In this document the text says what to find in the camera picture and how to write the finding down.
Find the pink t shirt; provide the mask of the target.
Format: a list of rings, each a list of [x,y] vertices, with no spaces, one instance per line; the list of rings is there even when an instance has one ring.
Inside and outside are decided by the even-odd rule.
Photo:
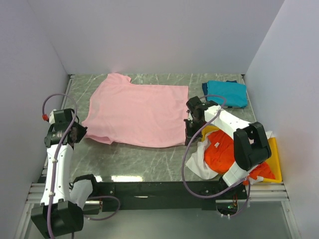
[[[187,86],[137,85],[128,76],[111,73],[92,94],[82,125],[88,138],[105,144],[183,145],[187,100]]]

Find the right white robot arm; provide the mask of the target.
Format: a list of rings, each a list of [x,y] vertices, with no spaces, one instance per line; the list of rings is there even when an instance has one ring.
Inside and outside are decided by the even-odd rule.
[[[236,193],[236,186],[258,165],[271,157],[267,134],[260,122],[242,120],[223,109],[214,101],[202,102],[193,97],[186,103],[191,119],[185,119],[186,151],[210,124],[218,127],[233,140],[234,163],[221,177],[219,194],[225,199]]]

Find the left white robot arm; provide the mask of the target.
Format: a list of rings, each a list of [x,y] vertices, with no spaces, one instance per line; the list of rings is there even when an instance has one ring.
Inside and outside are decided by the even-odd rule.
[[[69,183],[74,145],[87,131],[79,124],[75,111],[53,110],[45,119],[50,123],[44,139],[47,176],[40,205],[32,209],[31,220],[46,239],[51,239],[82,230],[85,202],[96,199],[100,188],[92,174],[77,177],[73,184]]]

